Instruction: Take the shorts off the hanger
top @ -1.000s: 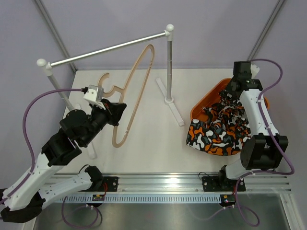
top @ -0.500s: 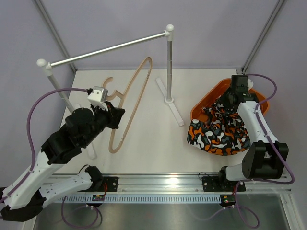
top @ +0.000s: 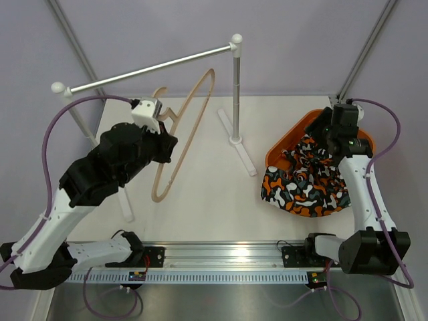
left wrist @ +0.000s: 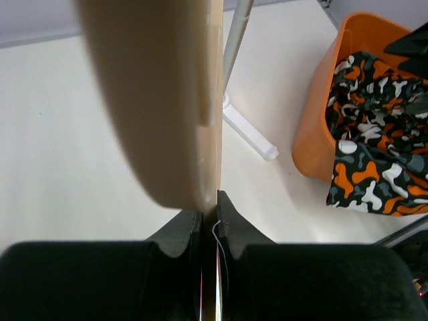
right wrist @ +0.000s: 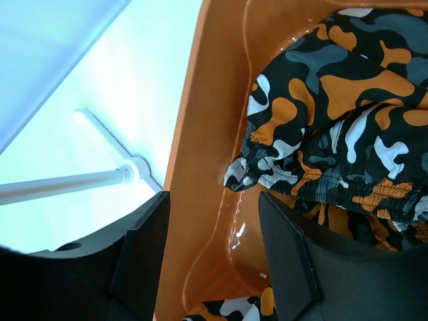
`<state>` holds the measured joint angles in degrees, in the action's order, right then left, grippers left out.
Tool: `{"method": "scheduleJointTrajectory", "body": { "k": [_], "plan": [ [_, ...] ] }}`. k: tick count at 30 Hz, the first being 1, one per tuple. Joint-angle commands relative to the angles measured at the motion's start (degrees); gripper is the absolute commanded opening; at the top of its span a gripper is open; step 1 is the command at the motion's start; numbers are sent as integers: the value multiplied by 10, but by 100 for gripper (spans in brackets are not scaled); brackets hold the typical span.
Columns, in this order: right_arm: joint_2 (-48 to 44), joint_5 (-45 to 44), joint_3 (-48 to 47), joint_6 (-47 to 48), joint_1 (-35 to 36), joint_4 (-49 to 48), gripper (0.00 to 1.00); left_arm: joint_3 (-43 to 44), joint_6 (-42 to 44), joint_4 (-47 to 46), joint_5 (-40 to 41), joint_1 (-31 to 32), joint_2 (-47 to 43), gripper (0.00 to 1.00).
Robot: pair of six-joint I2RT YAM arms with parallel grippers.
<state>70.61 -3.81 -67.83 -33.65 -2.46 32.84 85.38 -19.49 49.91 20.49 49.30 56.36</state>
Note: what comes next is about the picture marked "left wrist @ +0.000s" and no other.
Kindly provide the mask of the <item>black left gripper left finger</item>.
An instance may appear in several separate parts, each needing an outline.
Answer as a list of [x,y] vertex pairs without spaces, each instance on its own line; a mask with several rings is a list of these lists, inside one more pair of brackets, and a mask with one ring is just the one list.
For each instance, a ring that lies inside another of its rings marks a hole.
[[26,241],[1,254],[2,320],[198,320],[202,215],[135,241]]

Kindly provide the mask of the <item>orange camouflage shorts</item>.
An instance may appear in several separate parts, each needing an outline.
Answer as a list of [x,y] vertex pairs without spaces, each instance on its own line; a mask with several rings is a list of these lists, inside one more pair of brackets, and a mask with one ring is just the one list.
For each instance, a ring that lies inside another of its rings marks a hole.
[[325,111],[335,140],[327,204],[390,216],[427,212],[427,81],[358,51],[335,68]]

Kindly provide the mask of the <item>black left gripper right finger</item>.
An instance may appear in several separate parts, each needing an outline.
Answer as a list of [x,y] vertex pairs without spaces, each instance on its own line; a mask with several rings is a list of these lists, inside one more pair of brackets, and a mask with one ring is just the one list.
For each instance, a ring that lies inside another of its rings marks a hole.
[[283,244],[217,194],[223,320],[426,320],[404,261],[361,244]]

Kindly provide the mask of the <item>beige wooden hanger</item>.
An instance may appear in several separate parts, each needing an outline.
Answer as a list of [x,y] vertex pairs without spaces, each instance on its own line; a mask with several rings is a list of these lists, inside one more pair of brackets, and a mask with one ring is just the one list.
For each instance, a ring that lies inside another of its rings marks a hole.
[[153,201],[217,202],[223,95],[222,1],[77,1],[116,135]]

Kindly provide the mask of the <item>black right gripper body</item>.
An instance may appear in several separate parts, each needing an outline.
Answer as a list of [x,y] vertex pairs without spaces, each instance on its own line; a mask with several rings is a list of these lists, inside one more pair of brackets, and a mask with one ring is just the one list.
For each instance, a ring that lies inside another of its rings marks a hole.
[[406,58],[400,70],[427,79],[427,23],[387,45],[384,52]]

